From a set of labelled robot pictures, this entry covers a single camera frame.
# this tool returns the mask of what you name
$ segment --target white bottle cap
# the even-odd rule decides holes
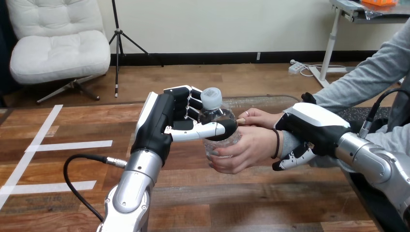
[[[218,88],[207,88],[202,91],[201,100],[205,109],[215,110],[222,105],[222,93]]]

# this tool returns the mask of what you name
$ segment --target black baseboard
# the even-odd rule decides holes
[[[363,61],[377,51],[334,51],[332,62]],[[159,63],[151,56],[162,60],[164,65],[204,65],[204,64],[247,64],[247,63],[288,63],[292,59],[299,62],[322,63],[325,51],[303,52],[262,52],[257,60],[257,52],[238,53],[155,53],[150,57],[142,54],[126,54],[120,58],[121,66],[157,66]],[[115,66],[116,54],[111,54],[111,64]]]

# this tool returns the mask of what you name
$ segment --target person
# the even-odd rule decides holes
[[[337,113],[372,99],[403,77],[407,78],[401,87],[410,90],[410,19],[390,41],[382,44],[377,53],[313,97],[319,106]],[[239,118],[245,119],[245,126],[239,127],[240,141],[233,146],[216,149],[209,157],[209,165],[220,173],[237,174],[261,160],[269,159],[276,151],[277,144],[277,136],[271,129],[281,116],[258,109],[242,113]],[[408,154],[409,122],[410,101],[404,93],[398,93],[387,124],[369,133],[366,139],[386,150]],[[279,141],[279,154],[282,156],[301,143],[287,131],[279,131]],[[309,164],[313,167],[339,166],[352,172],[347,164],[330,156],[317,156]]]

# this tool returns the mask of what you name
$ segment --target fingernail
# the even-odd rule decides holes
[[[237,124],[245,124],[245,122],[246,122],[246,119],[244,118],[240,118],[236,121]]]

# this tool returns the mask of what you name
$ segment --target white wall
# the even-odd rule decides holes
[[[105,33],[110,0],[98,0]],[[121,29],[150,53],[325,50],[335,13],[328,0],[117,0]],[[341,19],[335,50],[378,50],[402,25]],[[126,53],[141,52],[123,41]],[[111,45],[115,53],[116,45]]]

